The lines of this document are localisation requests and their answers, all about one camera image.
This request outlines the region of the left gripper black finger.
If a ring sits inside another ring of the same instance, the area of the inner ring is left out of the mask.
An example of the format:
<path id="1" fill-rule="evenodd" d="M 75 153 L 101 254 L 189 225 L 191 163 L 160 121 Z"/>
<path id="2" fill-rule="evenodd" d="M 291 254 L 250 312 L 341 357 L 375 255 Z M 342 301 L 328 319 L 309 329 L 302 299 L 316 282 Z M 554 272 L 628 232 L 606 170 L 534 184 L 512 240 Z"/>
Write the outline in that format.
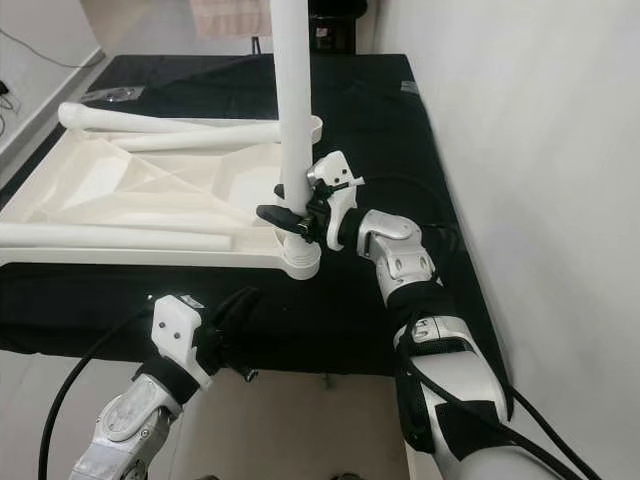
<path id="1" fill-rule="evenodd" d="M 211 320 L 211 332 L 221 337 L 234 337 L 243 332 L 253 311 L 261 301 L 261 291 L 255 287 L 239 289 L 216 308 Z"/>

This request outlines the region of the white plastic table top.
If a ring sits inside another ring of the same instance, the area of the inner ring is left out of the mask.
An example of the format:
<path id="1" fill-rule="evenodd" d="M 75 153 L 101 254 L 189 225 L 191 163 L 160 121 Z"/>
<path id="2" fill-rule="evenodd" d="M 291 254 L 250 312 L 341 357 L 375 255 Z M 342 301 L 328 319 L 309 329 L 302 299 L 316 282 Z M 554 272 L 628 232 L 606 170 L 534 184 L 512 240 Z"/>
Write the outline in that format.
<path id="1" fill-rule="evenodd" d="M 145 133 L 65 128 L 0 212 L 3 223 L 91 225 L 220 234 L 232 251 L 105 250 L 3 247 L 1 265 L 196 266 L 283 271 L 308 279 L 319 270 L 315 248 L 297 247 L 256 214 L 282 204 L 282 143 L 132 152 L 116 138 Z"/>

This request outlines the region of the black tablecloth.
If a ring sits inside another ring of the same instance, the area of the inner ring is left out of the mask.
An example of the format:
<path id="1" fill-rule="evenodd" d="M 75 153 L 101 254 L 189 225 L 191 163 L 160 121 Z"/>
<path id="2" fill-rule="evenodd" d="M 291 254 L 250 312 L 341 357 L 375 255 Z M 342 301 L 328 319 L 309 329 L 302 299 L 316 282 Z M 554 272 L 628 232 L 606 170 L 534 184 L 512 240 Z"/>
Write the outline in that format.
<path id="1" fill-rule="evenodd" d="M 507 374 L 502 348 L 462 236 L 454 197 L 404 54 L 317 55 L 312 106 L 323 119 L 320 154 L 340 150 L 369 186 L 358 205 L 406 216 L 428 228 L 425 246 L 442 283 L 489 364 Z M 95 90 L 145 87 L 116 110 L 148 116 L 273 119 L 269 55 L 120 55 Z M 24 355 L 82 356 L 111 326 L 140 314 L 154 298 L 188 293 L 219 303 L 255 287 L 262 301 L 236 352 L 251 369 L 390 376 L 396 371 L 396 321 L 381 300 L 369 261 L 325 253 L 315 278 L 283 271 L 189 266 L 12 264 L 0 270 L 0 346 Z"/>

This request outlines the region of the black round stool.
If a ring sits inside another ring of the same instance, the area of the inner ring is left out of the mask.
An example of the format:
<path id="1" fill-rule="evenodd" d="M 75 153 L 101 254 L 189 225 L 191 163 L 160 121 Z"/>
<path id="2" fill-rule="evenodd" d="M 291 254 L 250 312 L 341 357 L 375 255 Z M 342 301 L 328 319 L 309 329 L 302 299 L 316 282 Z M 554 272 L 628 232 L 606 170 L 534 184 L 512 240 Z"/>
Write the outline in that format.
<path id="1" fill-rule="evenodd" d="M 312 54 L 356 54 L 357 22 L 369 0 L 307 0 Z"/>

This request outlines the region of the beige fringed cloth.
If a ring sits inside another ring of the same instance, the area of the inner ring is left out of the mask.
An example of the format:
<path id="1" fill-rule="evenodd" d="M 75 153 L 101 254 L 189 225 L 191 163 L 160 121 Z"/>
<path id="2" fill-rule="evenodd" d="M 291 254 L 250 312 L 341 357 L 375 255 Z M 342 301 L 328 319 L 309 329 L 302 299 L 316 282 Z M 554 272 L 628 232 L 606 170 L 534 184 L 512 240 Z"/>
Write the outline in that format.
<path id="1" fill-rule="evenodd" d="M 269 0 L 189 0 L 197 35 L 207 38 L 270 37 Z"/>

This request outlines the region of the clear tape strip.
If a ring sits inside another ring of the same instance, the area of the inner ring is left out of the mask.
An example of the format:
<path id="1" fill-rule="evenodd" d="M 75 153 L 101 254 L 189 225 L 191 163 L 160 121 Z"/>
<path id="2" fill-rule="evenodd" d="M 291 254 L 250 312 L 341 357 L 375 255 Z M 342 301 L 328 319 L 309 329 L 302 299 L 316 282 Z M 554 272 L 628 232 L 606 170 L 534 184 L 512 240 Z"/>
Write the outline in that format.
<path id="1" fill-rule="evenodd" d="M 108 90 L 92 90 L 82 93 L 81 102 L 129 102 L 140 99 L 145 87 L 115 87 Z"/>

